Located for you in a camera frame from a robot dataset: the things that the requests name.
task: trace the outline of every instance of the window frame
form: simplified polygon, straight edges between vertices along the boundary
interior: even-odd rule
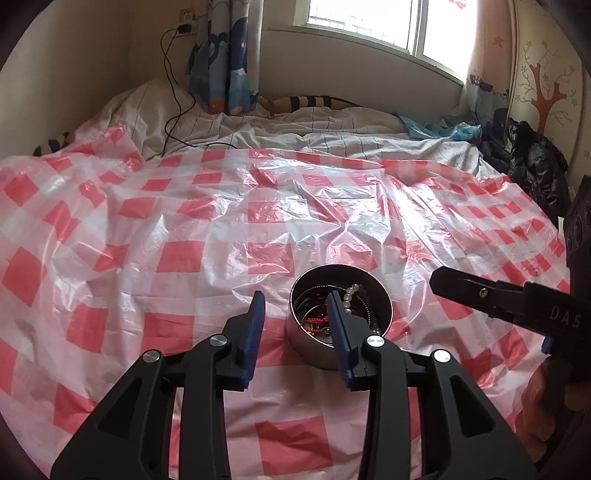
[[[377,43],[380,46],[384,46],[400,56],[409,57],[411,60],[419,60],[416,63],[427,63],[430,67],[434,67],[438,73],[444,74],[445,77],[453,79],[454,81],[458,82],[463,85],[466,81],[466,78],[459,74],[458,72],[454,72],[452,69],[446,67],[442,63],[439,63],[437,60],[433,60],[430,57],[424,55],[424,47],[425,47],[425,38],[427,35],[427,19],[429,14],[429,0],[412,0],[412,8],[411,8],[411,19],[414,16],[414,11],[417,11],[416,14],[416,22],[414,25],[411,26],[411,29],[408,33],[408,48],[398,47],[393,43],[388,43],[385,41],[378,40],[377,38],[368,37],[366,35],[358,34],[355,32],[350,32],[347,30],[341,30],[340,28],[330,28],[330,27],[323,27],[321,25],[313,25],[308,23],[308,19],[310,18],[310,3],[311,0],[295,0],[295,13],[294,13],[294,26],[296,27],[303,27],[303,28],[312,28],[315,30],[321,30],[325,32],[333,32],[336,34],[345,35],[348,37],[353,37],[358,40],[366,40],[371,43]]]

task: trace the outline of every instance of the red and white checkered tablecloth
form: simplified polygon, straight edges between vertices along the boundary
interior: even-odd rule
[[[541,338],[428,286],[443,264],[569,289],[563,241],[507,177],[281,150],[144,163],[122,127],[0,164],[0,410],[48,472],[141,352],[190,349],[262,290],[255,378],[225,396],[233,477],[355,478],[366,393],[304,365],[284,339],[295,278],[331,262],[380,279],[395,312],[387,337],[452,351],[512,423]],[[416,422],[411,435],[418,447]]]

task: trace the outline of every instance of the black cable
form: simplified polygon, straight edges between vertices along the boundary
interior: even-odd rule
[[[174,32],[174,35],[173,35],[172,39],[170,40],[170,43],[168,44],[168,48],[165,50],[164,49],[164,37],[171,32]],[[180,87],[180,85],[174,76],[174,70],[173,70],[173,66],[170,63],[170,60],[168,58],[168,52],[170,51],[170,48],[173,46],[174,40],[177,38],[177,33],[178,33],[178,28],[172,28],[172,29],[164,32],[164,34],[160,38],[160,50],[162,51],[162,54],[164,55],[164,71],[166,72],[166,78],[168,79],[168,84],[170,85],[170,88],[172,90],[174,101],[176,102],[176,104],[178,106],[178,115],[175,115],[175,116],[169,118],[168,121],[166,122],[166,124],[164,125],[164,132],[166,133],[166,140],[164,141],[164,148],[162,150],[162,156],[164,156],[166,154],[166,147],[168,146],[168,142],[170,141],[171,138],[183,145],[186,145],[187,147],[192,147],[192,148],[200,148],[200,147],[207,148],[210,145],[226,145],[228,147],[238,149],[234,145],[232,145],[230,143],[226,143],[226,142],[211,142],[211,143],[203,144],[203,145],[191,145],[191,144],[189,144],[189,143],[187,143],[187,142],[185,142],[173,135],[174,129],[177,128],[178,122],[180,121],[181,117],[183,115],[189,113],[195,107],[195,105],[197,105],[197,99],[195,98],[195,96],[191,92],[188,92],[189,95],[191,96],[191,98],[193,99],[193,104],[187,110],[183,111],[183,107],[181,106],[181,103],[178,101],[177,93],[176,93],[176,90],[174,89],[173,80],[177,86]],[[174,122],[172,129],[169,131],[168,126],[170,125],[170,123],[172,121],[175,121],[175,122]]]

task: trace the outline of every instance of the metal screw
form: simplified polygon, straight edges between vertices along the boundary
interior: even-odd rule
[[[371,346],[376,347],[376,348],[377,347],[380,347],[380,346],[382,346],[383,344],[386,343],[386,341],[382,337],[380,337],[378,335],[369,336],[366,341],[367,341],[368,345],[371,345]]]
[[[435,360],[442,364],[446,364],[452,359],[451,354],[447,350],[437,350],[433,356],[435,357]]]
[[[144,353],[142,359],[147,364],[153,364],[154,362],[160,360],[160,352],[156,350],[148,350],[146,353]]]
[[[228,342],[228,337],[225,335],[214,335],[209,339],[209,344],[212,346],[224,346]]]

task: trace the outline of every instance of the blue gripper pad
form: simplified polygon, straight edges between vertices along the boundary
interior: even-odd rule
[[[549,355],[552,350],[554,339],[552,337],[545,337],[542,343],[542,353]]]
[[[248,330],[243,334],[236,348],[236,358],[242,367],[240,380],[244,389],[248,388],[255,374],[256,356],[261,344],[262,327],[265,323],[265,296],[256,291],[248,309]]]
[[[349,338],[345,332],[343,324],[343,317],[341,315],[342,306],[340,304],[340,297],[337,292],[333,292],[328,297],[328,318],[330,325],[330,334],[333,341],[333,347],[336,352],[336,362],[339,369],[339,374],[345,382],[347,388],[353,387],[353,367],[351,359],[353,349],[349,343]]]

